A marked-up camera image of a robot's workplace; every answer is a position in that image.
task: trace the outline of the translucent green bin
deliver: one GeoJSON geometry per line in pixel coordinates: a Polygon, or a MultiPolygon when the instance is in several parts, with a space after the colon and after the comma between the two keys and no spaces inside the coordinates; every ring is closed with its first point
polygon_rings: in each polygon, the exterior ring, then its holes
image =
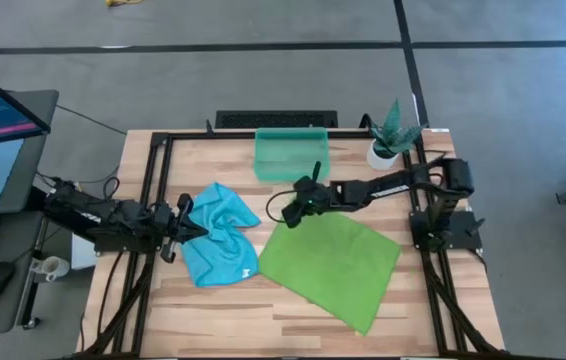
{"type": "Polygon", "coordinates": [[[294,182],[312,176],[317,161],[321,162],[319,180],[330,173],[325,128],[260,128],[255,140],[254,172],[260,181],[294,182]]]}

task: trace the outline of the gray desk surface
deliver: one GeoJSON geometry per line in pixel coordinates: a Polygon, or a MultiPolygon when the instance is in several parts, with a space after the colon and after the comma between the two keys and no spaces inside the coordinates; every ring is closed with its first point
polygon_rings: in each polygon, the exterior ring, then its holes
{"type": "MultiPolygon", "coordinates": [[[[40,212],[25,211],[0,216],[0,261],[12,261],[31,248],[42,222],[43,214],[40,212]]],[[[14,327],[31,261],[30,252],[15,263],[16,272],[0,297],[0,332],[14,327]]]]}
{"type": "MultiPolygon", "coordinates": [[[[47,124],[52,124],[52,116],[59,98],[56,90],[22,91],[10,93],[18,102],[30,109],[47,124]]],[[[47,136],[25,139],[21,151],[14,162],[14,169],[7,179],[0,196],[0,214],[23,210],[30,194],[36,168],[41,160],[47,136]]]]}

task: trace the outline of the green cloth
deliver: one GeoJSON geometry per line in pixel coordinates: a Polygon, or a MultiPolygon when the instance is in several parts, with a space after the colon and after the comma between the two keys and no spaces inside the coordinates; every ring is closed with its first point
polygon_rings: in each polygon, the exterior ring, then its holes
{"type": "Polygon", "coordinates": [[[337,213],[278,224],[259,257],[259,272],[365,335],[370,330],[401,248],[337,213]]]}

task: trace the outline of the wooden table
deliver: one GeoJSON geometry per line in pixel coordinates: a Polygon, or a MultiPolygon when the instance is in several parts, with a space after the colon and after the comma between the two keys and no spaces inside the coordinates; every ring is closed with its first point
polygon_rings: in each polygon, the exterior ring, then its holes
{"type": "MultiPolygon", "coordinates": [[[[152,131],[145,130],[128,133],[116,197],[139,198],[151,134],[152,131]]],[[[426,149],[444,150],[454,156],[447,130],[428,129],[423,137],[426,149]]],[[[372,179],[384,175],[366,163],[369,143],[368,139],[330,140],[330,179],[372,179]]],[[[151,197],[156,194],[161,159],[159,150],[151,197]]],[[[179,194],[195,196],[215,181],[232,188],[262,221],[257,227],[244,230],[260,253],[275,226],[265,215],[265,203],[274,193],[289,190],[291,184],[259,183],[252,169],[253,159],[253,140],[177,140],[166,200],[175,206],[179,194]]],[[[402,168],[402,161],[397,161],[392,171],[402,168]]],[[[280,214],[284,204],[285,199],[273,203],[273,213],[280,214]]],[[[421,204],[426,204],[422,194],[421,204]]],[[[231,286],[196,288],[178,254],[173,264],[157,257],[141,356],[436,355],[421,259],[412,246],[408,225],[410,210],[409,196],[403,193],[377,200],[358,212],[345,213],[402,246],[387,294],[367,336],[355,333],[318,306],[260,275],[231,286]]],[[[485,338],[502,348],[483,265],[465,250],[448,254],[459,305],[485,338]]],[[[87,345],[95,339],[103,290],[114,259],[115,254],[106,254],[96,265],[85,310],[87,345]]],[[[123,255],[107,298],[103,327],[118,308],[126,264],[127,255],[123,255]]],[[[449,313],[442,303],[441,308],[448,347],[454,349],[449,313]]],[[[126,325],[124,350],[130,349],[135,316],[133,309],[126,325]]]]}

